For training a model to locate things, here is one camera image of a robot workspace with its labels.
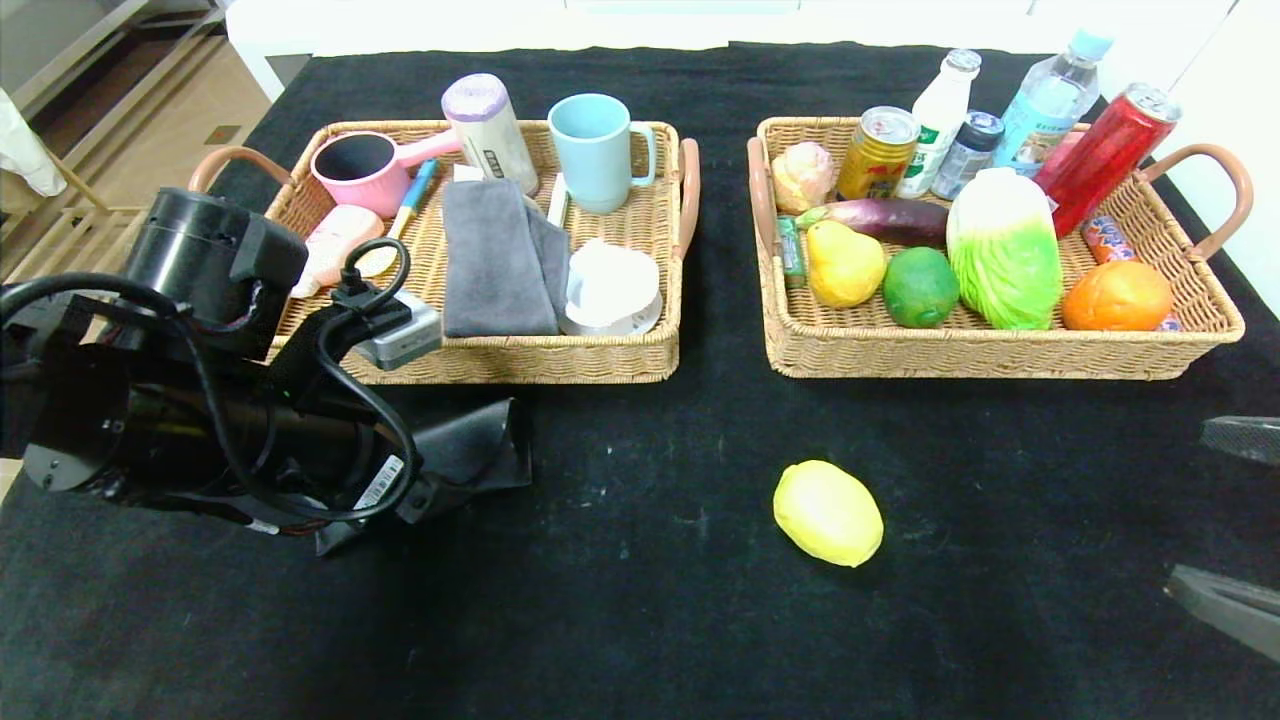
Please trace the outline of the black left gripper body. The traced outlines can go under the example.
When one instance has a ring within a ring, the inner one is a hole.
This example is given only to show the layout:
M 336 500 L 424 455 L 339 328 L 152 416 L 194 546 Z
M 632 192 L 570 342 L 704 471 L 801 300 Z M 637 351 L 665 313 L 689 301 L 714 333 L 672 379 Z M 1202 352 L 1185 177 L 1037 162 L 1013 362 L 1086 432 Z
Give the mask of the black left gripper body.
M 256 495 L 225 474 L 238 520 L 268 536 L 315 542 L 334 555 L 378 523 L 428 495 L 428 474 L 411 462 L 394 430 L 353 401 L 229 401 L 228 434 Z

